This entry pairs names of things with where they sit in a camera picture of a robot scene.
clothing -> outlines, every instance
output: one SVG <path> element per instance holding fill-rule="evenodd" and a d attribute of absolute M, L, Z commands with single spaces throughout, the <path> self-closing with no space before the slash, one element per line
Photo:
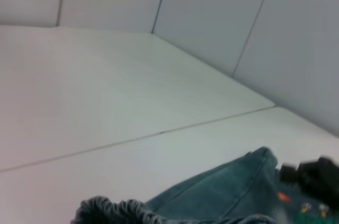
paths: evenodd
<path fill-rule="evenodd" d="M 146 204 L 136 200 L 115 204 L 103 197 L 83 201 L 71 224 L 271 224 L 271 217 L 283 211 L 276 194 L 276 164 L 270 150 L 260 148 Z"/>

denim seam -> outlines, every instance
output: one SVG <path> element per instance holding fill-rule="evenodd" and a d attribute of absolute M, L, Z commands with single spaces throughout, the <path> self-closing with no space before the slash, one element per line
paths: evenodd
<path fill-rule="evenodd" d="M 243 157 L 242 157 L 242 158 L 239 158 L 239 159 L 237 159 L 237 160 L 235 160 L 235 163 L 237 163 L 237 162 L 239 162 L 240 160 L 242 160 Z M 221 170 L 223 170 L 223 169 L 224 169 L 224 168 L 221 168 L 221 169 L 219 169 L 219 170 L 213 172 L 212 174 L 215 174 L 215 173 L 217 173 L 217 172 L 219 172 L 219 171 L 221 171 Z M 171 198 L 170 201 L 166 202 L 166 204 L 171 203 L 171 202 L 172 202 L 173 200 L 175 200 L 178 196 L 180 196 L 181 194 L 183 194 L 185 191 L 189 190 L 191 187 L 195 186 L 197 183 L 200 183 L 202 180 L 204 180 L 205 178 L 209 177 L 210 175 L 211 175 L 211 174 L 209 174 L 209 175 L 207 175 L 207 176 L 204 176 L 204 177 L 200 178 L 198 181 L 196 181 L 195 183 L 193 183 L 191 186 L 187 187 L 185 190 L 181 191 L 179 194 L 173 196 L 173 197 Z M 161 207 L 159 207 L 157 210 L 154 210 L 154 212 L 159 211 L 162 207 L 164 207 L 164 205 L 162 205 Z"/>
<path fill-rule="evenodd" d="M 258 177 L 261 169 L 263 168 L 265 162 L 268 160 L 268 156 L 266 156 L 262 162 L 260 163 L 260 166 L 258 168 L 258 170 L 256 171 L 256 173 L 254 174 L 253 178 L 251 179 L 248 188 L 244 191 L 244 193 L 239 197 L 239 199 L 221 216 L 220 220 L 224 219 L 226 217 L 226 215 L 228 215 L 230 213 L 231 210 L 233 210 L 235 208 L 235 206 L 240 202 L 241 199 L 243 199 L 244 196 L 246 196 L 246 194 L 251 190 L 254 181 L 256 180 L 256 178 Z"/>

floor seam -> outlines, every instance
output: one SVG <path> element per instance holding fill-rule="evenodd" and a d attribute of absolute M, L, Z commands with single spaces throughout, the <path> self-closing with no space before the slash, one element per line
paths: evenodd
<path fill-rule="evenodd" d="M 274 105 L 274 106 L 271 106 L 271 107 L 265 107 L 265 108 L 254 110 L 254 111 L 248 111 L 248 112 L 241 113 L 241 114 L 231 115 L 229 117 L 214 119 L 214 120 L 207 121 L 207 122 L 196 123 L 196 124 L 192 124 L 192 125 L 189 125 L 189 126 L 184 126 L 184 127 L 180 127 L 180 128 L 176 128 L 176 129 L 172 129 L 172 130 L 166 130 L 166 131 L 162 131 L 162 132 L 157 132 L 157 133 L 150 134 L 150 135 L 143 136 L 143 137 L 138 137 L 138 138 L 134 138 L 134 139 L 125 140 L 125 141 L 122 141 L 122 142 L 116 142 L 116 143 L 112 143 L 112 144 L 108 144 L 108 145 L 104 145 L 104 146 L 98 146 L 98 147 L 94 147 L 94 148 L 83 150 L 83 151 L 77 151 L 77 152 L 71 153 L 71 154 L 65 154 L 65 155 L 62 155 L 62 156 L 54 157 L 54 158 L 39 160 L 37 162 L 31 162 L 31 163 L 27 163 L 27 164 L 23 164 L 23 165 L 18 165 L 18 166 L 14 166 L 14 167 L 10 167 L 10 168 L 5 168 L 5 169 L 1 169 L 0 170 L 0 174 L 5 173 L 5 172 L 10 172 L 10 171 L 15 171 L 15 170 L 18 170 L 18 169 L 27 168 L 27 167 L 37 166 L 37 165 L 41 165 L 41 164 L 45 164 L 45 163 L 49 163 L 49 162 L 54 162 L 56 160 L 65 159 L 65 158 L 69 158 L 69 157 L 73 157 L 73 156 L 77 156 L 77 155 L 81 155 L 81 154 L 87 154 L 87 153 L 90 153 L 90 152 L 93 152 L 93 151 L 102 150 L 102 149 L 105 149 L 105 148 L 110 148 L 110 147 L 114 147 L 114 146 L 129 144 L 131 142 L 135 142 L 135 141 L 139 141 L 139 140 L 143 140 L 143 139 L 152 138 L 152 137 L 155 137 L 155 136 L 171 133 L 171 132 L 174 132 L 174 131 L 180 131 L 180 130 L 184 130 L 184 129 L 188 129 L 188 128 L 198 127 L 198 126 L 205 125 L 205 124 L 210 124 L 210 123 L 219 122 L 219 121 L 223 121 L 223 120 L 228 120 L 228 119 L 232 119 L 232 118 L 236 118 L 236 117 L 241 117 L 243 115 L 247 115 L 247 114 L 252 114 L 252 113 L 256 113 L 256 112 L 261 112 L 261 111 L 273 109 L 275 107 L 277 107 L 277 106 Z"/>

white floor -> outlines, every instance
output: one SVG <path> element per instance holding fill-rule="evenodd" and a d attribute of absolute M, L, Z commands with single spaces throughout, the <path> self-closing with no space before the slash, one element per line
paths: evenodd
<path fill-rule="evenodd" d="M 148 34 L 0 26 L 0 52 L 0 223 L 146 201 L 261 146 L 339 160 L 338 138 Z"/>

black object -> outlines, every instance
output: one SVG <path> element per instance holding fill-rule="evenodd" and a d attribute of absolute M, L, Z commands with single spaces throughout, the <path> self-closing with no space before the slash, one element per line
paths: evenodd
<path fill-rule="evenodd" d="M 283 165 L 280 181 L 298 183 L 302 192 L 339 209 L 339 167 L 330 159 L 321 157 L 317 162 L 300 163 L 296 167 Z"/>

